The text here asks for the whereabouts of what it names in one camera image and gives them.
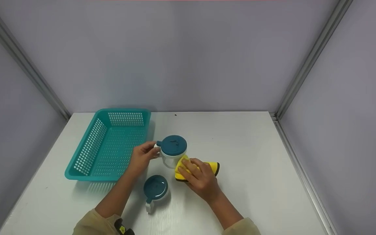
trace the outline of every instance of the teal lid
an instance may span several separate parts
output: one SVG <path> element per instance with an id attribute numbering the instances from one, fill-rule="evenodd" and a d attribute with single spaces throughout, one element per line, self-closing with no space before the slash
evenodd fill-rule
<path id="1" fill-rule="evenodd" d="M 167 181 L 163 176 L 154 175 L 149 177 L 145 185 L 143 186 L 143 192 L 145 192 L 147 203 L 152 202 L 152 200 L 158 200 L 165 196 L 167 192 Z"/>
<path id="2" fill-rule="evenodd" d="M 187 150 L 187 141 L 179 135 L 169 135 L 156 144 L 161 147 L 161 151 L 169 156 L 177 156 Z"/>

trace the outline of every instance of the teal plastic basket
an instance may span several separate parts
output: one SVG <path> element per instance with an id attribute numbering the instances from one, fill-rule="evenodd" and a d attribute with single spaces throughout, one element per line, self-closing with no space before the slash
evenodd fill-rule
<path id="1" fill-rule="evenodd" d="M 135 146 L 146 141 L 150 111 L 101 109 L 78 145 L 65 177 L 69 180 L 116 181 L 130 162 Z"/>

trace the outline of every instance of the beige sleeve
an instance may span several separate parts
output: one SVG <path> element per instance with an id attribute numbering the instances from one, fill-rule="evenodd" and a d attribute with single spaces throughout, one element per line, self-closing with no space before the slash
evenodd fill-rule
<path id="1" fill-rule="evenodd" d="M 222 235 L 260 235 L 258 227 L 249 218 L 244 218 L 223 231 Z"/>
<path id="2" fill-rule="evenodd" d="M 114 227 L 114 223 L 119 218 L 120 216 L 116 214 L 103 218 L 95 209 L 92 209 L 76 224 L 73 229 L 73 235 L 116 235 L 118 232 Z"/>

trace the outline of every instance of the finger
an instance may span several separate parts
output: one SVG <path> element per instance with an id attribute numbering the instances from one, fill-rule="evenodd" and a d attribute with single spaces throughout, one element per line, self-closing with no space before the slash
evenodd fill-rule
<path id="1" fill-rule="evenodd" d="M 186 179 L 188 180 L 188 182 L 192 185 L 197 185 L 199 183 L 198 179 L 195 178 L 193 175 L 191 175 L 190 173 L 188 173 L 188 171 L 186 171 L 183 167 L 178 167 L 178 171 L 179 173 L 181 173 L 181 175 Z"/>
<path id="2" fill-rule="evenodd" d="M 200 159 L 190 159 L 190 160 L 195 165 L 198 165 L 198 167 L 200 168 L 203 174 L 209 174 L 210 172 L 213 173 L 212 168 L 209 164 L 202 162 Z"/>
<path id="3" fill-rule="evenodd" d="M 159 147 L 152 148 L 149 152 L 145 154 L 145 156 L 148 157 L 148 159 L 154 159 L 156 158 L 155 155 L 160 151 L 161 149 Z"/>
<path id="4" fill-rule="evenodd" d="M 147 141 L 146 143 L 142 143 L 139 145 L 141 149 L 150 150 L 152 147 L 154 147 L 156 144 L 156 141 Z"/>
<path id="5" fill-rule="evenodd" d="M 197 179 L 201 179 L 203 177 L 203 173 L 200 171 L 200 169 L 197 168 L 196 165 L 192 164 L 187 159 L 182 160 L 182 164 L 184 164 L 191 173 L 197 177 Z"/>

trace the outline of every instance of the white wall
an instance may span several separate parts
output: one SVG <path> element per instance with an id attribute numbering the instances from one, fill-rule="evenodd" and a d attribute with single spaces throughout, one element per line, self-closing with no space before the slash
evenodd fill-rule
<path id="1" fill-rule="evenodd" d="M 71 112 L 275 111 L 336 0 L 0 0 Z"/>
<path id="2" fill-rule="evenodd" d="M 64 125 L 0 44 L 0 226 Z"/>
<path id="3" fill-rule="evenodd" d="M 281 122 L 339 234 L 376 234 L 376 1 L 354 1 Z"/>

